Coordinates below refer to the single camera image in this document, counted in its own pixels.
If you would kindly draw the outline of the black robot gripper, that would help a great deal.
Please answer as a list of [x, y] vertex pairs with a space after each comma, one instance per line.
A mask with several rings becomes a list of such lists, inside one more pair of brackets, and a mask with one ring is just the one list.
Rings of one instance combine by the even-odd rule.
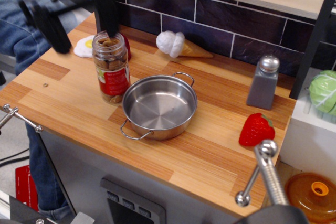
[[36, 2], [33, 2], [32, 7], [28, 8], [23, 0], [19, 0], [18, 4], [28, 25], [37, 28], [56, 52], [67, 54], [70, 51], [71, 42], [58, 16], [79, 8], [90, 12], [96, 9], [95, 13], [99, 18], [100, 30], [106, 31], [108, 36], [112, 38], [119, 32], [117, 1], [120, 0], [75, 0], [73, 5], [58, 10], [40, 6]]

